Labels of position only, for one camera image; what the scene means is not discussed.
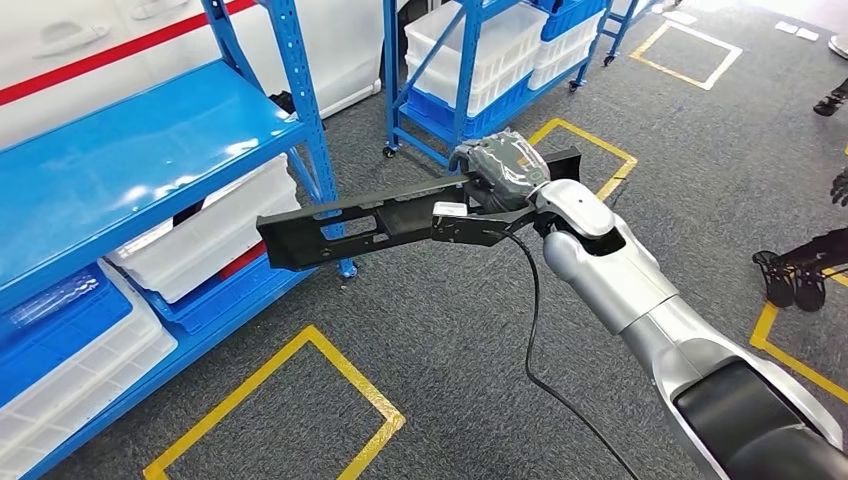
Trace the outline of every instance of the floor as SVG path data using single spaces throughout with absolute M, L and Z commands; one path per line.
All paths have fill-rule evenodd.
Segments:
M 743 345 L 764 306 L 751 254 L 785 251 L 848 223 L 848 209 L 828 197 L 848 161 L 848 112 L 828 119 L 811 110 L 848 75 L 848 62 L 825 46 L 828 29 L 848 31 L 848 16 L 834 21 L 836 3 L 809 7 L 814 15 L 788 12 L 801 21 L 753 4 L 684 0 L 678 10 L 697 19 L 691 28 L 742 49 L 712 89 L 628 57 L 665 21 L 650 14 L 610 67 L 600 68 L 597 56 L 585 87 L 555 90 L 512 124 L 530 136 L 560 118 L 636 157 L 615 210 L 684 298 Z M 780 20 L 821 37 L 775 30 Z M 608 45 L 603 39 L 599 50 Z M 703 80 L 726 55 L 669 29 L 643 57 Z M 327 121 L 343 196 L 440 173 L 414 153 L 383 159 L 382 125 L 379 96 Z M 577 145 L 585 181 L 598 189 L 621 161 L 573 132 L 554 128 L 538 148 Z M 534 234 L 522 237 L 539 255 Z M 169 478 L 323 479 L 359 468 L 366 479 L 626 478 L 574 416 L 524 376 L 532 284 L 515 246 L 422 242 L 357 262 L 360 274 L 349 281 L 322 268 L 46 478 L 140 478 L 310 325 L 337 352 L 315 342 L 297 349 L 208 433 L 190 439 L 165 470 Z M 838 396 L 839 385 L 848 386 L 848 288 L 828 287 L 821 312 L 780 312 L 768 339 L 820 374 L 815 383 L 796 376 L 848 429 L 848 396 Z M 542 290 L 539 375 L 596 420 L 642 479 L 700 478 L 621 343 L 547 271 Z M 390 402 L 405 423 L 397 429 L 394 417 L 381 427 L 387 407 L 369 398 Z

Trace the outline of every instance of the blue plastic crate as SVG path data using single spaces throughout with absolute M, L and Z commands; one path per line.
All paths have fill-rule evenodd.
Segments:
M 554 0 L 538 0 L 534 3 L 550 15 L 542 28 L 542 40 L 547 42 L 607 8 L 608 0 L 563 0 L 554 13 L 551 13 Z
M 132 304 L 97 264 L 0 314 L 0 405 L 112 325 Z
M 530 75 L 519 80 L 506 93 L 483 109 L 482 112 L 478 113 L 477 116 L 467 118 L 465 120 L 465 137 L 479 138 L 492 133 L 486 131 L 486 127 L 492 123 L 492 120 L 503 116 L 504 111 L 510 105 L 522 102 L 524 96 L 527 95 L 527 83 L 530 81 Z M 453 130 L 455 109 L 441 98 L 424 93 L 413 87 L 409 90 L 407 105 L 412 110 L 415 110 L 415 113 L 418 115 L 429 118 L 431 121 L 444 126 L 447 130 Z
M 273 290 L 298 275 L 299 272 L 271 268 L 268 254 L 263 253 L 226 279 L 213 275 L 173 304 L 167 303 L 157 292 L 137 285 L 136 289 L 160 319 L 195 335 L 209 325 L 220 325 L 233 305 L 255 296 L 257 291 Z

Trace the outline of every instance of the yellow tape square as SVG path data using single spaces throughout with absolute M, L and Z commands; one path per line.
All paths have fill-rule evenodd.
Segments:
M 147 480 L 167 480 L 165 469 L 182 456 L 192 445 L 197 443 L 206 433 L 217 425 L 234 408 L 243 402 L 248 395 L 256 390 L 259 385 L 268 379 L 278 368 L 292 357 L 307 343 L 311 343 L 320 351 L 330 363 L 361 393 L 377 411 L 386 419 L 377 433 L 368 440 L 368 443 L 351 460 L 348 466 L 339 474 L 338 478 L 350 480 L 357 478 L 365 467 L 377 456 L 386 445 L 392 435 L 395 434 L 406 422 L 404 416 L 381 394 L 359 370 L 356 369 L 333 344 L 327 340 L 314 325 L 309 325 L 297 334 L 289 343 L 280 349 L 270 360 L 259 367 L 256 372 L 249 376 L 238 388 L 233 390 L 227 398 L 219 403 L 211 412 L 203 417 L 197 424 L 186 432 L 173 445 L 168 447 L 162 455 L 148 465 L 143 473 Z
M 622 162 L 624 162 L 624 165 L 622 165 L 612 175 L 612 177 L 607 180 L 607 183 L 605 183 L 604 186 L 602 186 L 601 189 L 598 190 L 598 193 L 595 194 L 601 201 L 609 197 L 609 195 L 616 188 L 618 188 L 619 185 L 621 185 L 621 182 L 623 182 L 624 179 L 627 178 L 627 175 L 630 174 L 630 171 L 633 170 L 633 167 L 635 167 L 636 164 L 639 163 L 639 161 L 636 160 L 636 157 L 634 157 L 633 155 L 630 155 L 629 153 L 616 147 L 615 145 L 607 143 L 606 141 L 601 140 L 600 138 L 592 135 L 591 133 L 581 129 L 580 127 L 572 125 L 561 118 L 552 118 L 548 123 L 546 123 L 542 128 L 540 128 L 536 133 L 534 133 L 533 136 L 530 137 L 528 142 L 531 145 L 536 145 L 537 143 L 541 142 L 543 138 L 547 137 L 555 128 L 564 128 L 569 132 L 585 140 L 588 140 L 594 143 L 595 145 L 603 148 L 604 150 L 612 153 L 613 155 L 618 157 Z
M 833 273 L 833 270 L 828 268 L 823 270 L 823 273 L 825 275 L 829 275 Z M 848 278 L 844 275 L 834 275 L 831 279 L 842 286 L 848 287 Z M 843 402 L 848 403 L 848 390 L 837 385 L 832 380 L 813 370 L 804 364 L 804 362 L 798 360 L 792 355 L 789 355 L 778 348 L 777 345 L 769 341 L 768 335 L 771 332 L 771 327 L 774 325 L 775 320 L 777 320 L 778 313 L 780 313 L 779 308 L 775 307 L 770 302 L 766 302 L 763 310 L 760 312 L 760 317 L 757 319 L 756 325 L 754 325 L 754 331 L 751 333 L 751 339 L 749 340 L 751 346 L 763 350 L 771 355 L 775 360 L 804 376 L 807 380 L 815 383 L 826 392 Z
M 674 70 L 672 70 L 670 68 L 664 67 L 664 66 L 662 66 L 658 63 L 652 62 L 651 60 L 648 60 L 648 59 L 642 57 L 642 55 L 645 53 L 645 50 L 650 48 L 651 45 L 653 45 L 662 36 L 663 33 L 668 31 L 669 28 L 674 28 L 676 30 L 680 30 L 681 32 L 688 33 L 688 34 L 690 34 L 694 37 L 700 38 L 701 40 L 712 43 L 713 45 L 727 49 L 728 50 L 727 56 L 724 57 L 724 60 L 722 60 L 721 64 L 719 64 L 718 68 L 716 68 L 715 71 L 713 73 L 711 73 L 710 76 L 707 77 L 707 79 L 704 80 L 704 81 L 699 81 L 699 80 L 695 80 L 693 78 L 687 77 L 686 75 L 683 75 L 682 73 L 675 72 Z M 736 59 L 739 58 L 739 55 L 742 55 L 742 49 L 739 48 L 739 47 L 735 47 L 735 46 L 733 46 L 729 43 L 722 42 L 721 40 L 713 38 L 713 37 L 711 37 L 711 36 L 709 36 L 705 33 L 699 32 L 697 30 L 693 30 L 693 29 L 691 29 L 691 28 L 689 28 L 685 25 L 681 25 L 681 24 L 676 23 L 676 22 L 666 21 L 665 23 L 663 23 L 660 26 L 660 28 L 657 29 L 656 32 L 651 34 L 651 36 L 648 37 L 647 40 L 645 40 L 645 43 L 640 45 L 639 48 L 637 48 L 636 50 L 633 50 L 633 53 L 630 54 L 630 58 L 632 58 L 634 60 L 638 60 L 638 61 L 644 63 L 645 65 L 649 65 L 651 67 L 654 67 L 657 70 L 659 70 L 663 73 L 667 73 L 674 78 L 677 78 L 679 80 L 683 80 L 684 82 L 687 82 L 687 83 L 691 83 L 692 85 L 695 85 L 696 87 L 703 88 L 704 90 L 709 90 L 709 89 L 713 88 L 713 85 L 715 85 L 715 82 L 718 81 L 719 77 L 721 77 L 721 75 L 725 71 L 727 71 L 727 69 L 730 68 L 731 65 L 733 65 L 733 62 L 735 62 Z

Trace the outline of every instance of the white plastic crate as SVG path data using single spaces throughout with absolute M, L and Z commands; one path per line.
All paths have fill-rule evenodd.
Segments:
M 107 258 L 142 287 L 174 303 L 259 243 L 256 217 L 300 208 L 286 155 L 206 197 L 203 209 L 176 227 L 171 219 Z
M 530 83 L 527 85 L 527 88 L 538 90 L 564 71 L 580 63 L 581 60 L 589 55 L 593 40 L 594 38 L 590 38 L 582 44 L 574 46 L 571 50 L 566 51 L 560 57 L 554 58 L 540 67 L 536 67 L 533 70 L 533 75 L 530 77 Z
M 536 68 L 540 68 L 553 60 L 558 60 L 561 55 L 572 50 L 575 45 L 583 45 L 595 38 L 598 34 L 598 24 L 605 12 L 606 10 L 601 10 L 550 42 L 542 42 L 539 51 L 536 53 Z
M 409 39 L 408 55 L 419 59 L 419 63 L 426 58 L 460 7 L 456 1 L 445 3 L 407 25 L 404 30 Z M 482 89 L 514 66 L 515 59 L 524 58 L 528 53 L 535 51 L 541 43 L 542 27 L 547 19 L 548 15 L 536 7 L 517 3 L 483 23 L 477 42 L 471 89 Z M 427 73 L 457 82 L 464 30 L 463 18 L 427 65 Z M 454 94 L 445 101 L 453 105 L 455 97 Z
M 519 80 L 527 76 L 533 70 L 535 57 L 536 51 L 531 50 L 489 83 L 477 88 L 472 87 L 471 95 L 468 97 L 468 117 L 477 116 L 478 113 L 482 112 L 483 109 L 506 93 Z M 421 64 L 421 61 L 407 55 L 406 63 L 409 65 L 411 72 Z M 456 78 L 447 78 L 437 73 L 430 73 L 428 69 L 415 82 L 415 88 L 422 92 L 435 95 L 447 102 L 451 108 L 456 108 Z
M 138 292 L 99 263 L 133 309 L 0 407 L 0 480 L 20 478 L 177 346 Z

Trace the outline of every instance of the robotic arm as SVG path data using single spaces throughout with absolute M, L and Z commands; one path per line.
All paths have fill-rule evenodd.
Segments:
M 452 162 L 467 172 L 458 177 L 260 218 L 257 226 L 272 266 L 300 269 L 425 238 L 492 245 L 502 238 L 493 232 L 532 222 L 548 266 L 630 348 L 707 478 L 848 478 L 834 418 L 680 298 L 627 224 L 579 183 L 579 160 L 573 148 L 543 158 L 520 135 L 502 132 L 457 148 Z M 321 234 L 364 216 L 375 218 L 376 230 Z

